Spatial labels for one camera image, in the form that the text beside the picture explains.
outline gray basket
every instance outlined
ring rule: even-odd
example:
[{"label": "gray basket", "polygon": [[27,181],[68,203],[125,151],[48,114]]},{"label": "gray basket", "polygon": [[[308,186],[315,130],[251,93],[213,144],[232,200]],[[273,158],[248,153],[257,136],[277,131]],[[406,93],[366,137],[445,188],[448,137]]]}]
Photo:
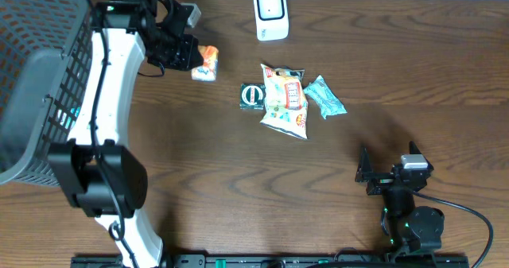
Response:
[{"label": "gray basket", "polygon": [[0,0],[0,184],[58,185],[46,157],[83,102],[87,9],[86,0]]}]

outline orange and white package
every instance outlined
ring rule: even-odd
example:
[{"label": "orange and white package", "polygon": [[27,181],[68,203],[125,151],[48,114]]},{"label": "orange and white package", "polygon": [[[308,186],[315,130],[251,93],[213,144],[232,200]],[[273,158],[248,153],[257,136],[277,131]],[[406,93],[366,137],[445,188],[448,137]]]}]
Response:
[{"label": "orange and white package", "polygon": [[265,83],[266,114],[260,123],[290,136],[307,139],[305,121],[308,101],[301,85],[304,70],[272,69],[261,65]]},{"label": "orange and white package", "polygon": [[204,64],[191,70],[191,78],[199,81],[214,81],[217,76],[220,51],[214,46],[198,45]]}]

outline wood grain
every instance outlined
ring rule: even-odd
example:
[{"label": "wood grain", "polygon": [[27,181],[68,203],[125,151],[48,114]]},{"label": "wood grain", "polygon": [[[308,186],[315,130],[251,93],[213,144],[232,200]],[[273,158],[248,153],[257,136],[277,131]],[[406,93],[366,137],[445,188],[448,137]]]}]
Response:
[{"label": "wood grain", "polygon": [[[147,211],[171,251],[387,246],[381,197],[353,181],[359,146],[388,170],[415,140],[435,166],[423,192],[485,214],[495,242],[483,267],[507,266],[509,2],[289,0],[289,37],[262,43],[252,0],[180,1],[200,6],[192,32],[220,49],[218,80],[139,77],[129,119],[131,150],[149,174]],[[321,74],[348,113],[323,120],[311,102],[307,142],[261,126],[261,111],[239,109],[240,84],[262,82],[261,62],[305,68],[304,85]],[[484,224],[416,201],[445,213],[441,251],[473,263]],[[65,267],[74,254],[117,253],[54,188],[2,186],[0,235],[1,267]]]}]

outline wooden table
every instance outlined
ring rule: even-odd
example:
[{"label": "wooden table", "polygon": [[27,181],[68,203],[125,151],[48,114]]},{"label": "wooden table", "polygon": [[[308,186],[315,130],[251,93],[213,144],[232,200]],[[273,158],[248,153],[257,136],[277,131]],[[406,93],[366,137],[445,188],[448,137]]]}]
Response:
[{"label": "wooden table", "polygon": [[[258,42],[252,0],[197,2],[193,32],[220,49],[217,81],[189,72],[138,77],[130,146],[149,174],[146,210],[171,251],[327,253],[389,245],[381,196],[354,182],[360,144],[388,171],[409,140],[433,163],[423,192],[485,214],[495,242],[483,267],[509,254],[509,2],[288,0],[290,35]],[[323,120],[310,102],[308,141],[239,109],[241,83],[261,83],[260,63],[321,74],[348,109]],[[144,64],[141,72],[157,73]],[[473,264],[488,230],[466,212],[445,213],[442,252]],[[93,219],[56,188],[0,188],[0,266],[66,267],[77,253],[116,254]]]}]

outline light blue wrapper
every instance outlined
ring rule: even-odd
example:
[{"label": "light blue wrapper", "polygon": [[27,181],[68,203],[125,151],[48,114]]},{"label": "light blue wrapper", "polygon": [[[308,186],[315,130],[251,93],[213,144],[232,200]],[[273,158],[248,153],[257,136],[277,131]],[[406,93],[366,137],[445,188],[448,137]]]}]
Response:
[{"label": "light blue wrapper", "polygon": [[328,88],[322,76],[318,76],[314,82],[310,83],[304,89],[304,93],[318,103],[321,116],[324,119],[329,115],[345,114],[347,112],[341,101]]}]

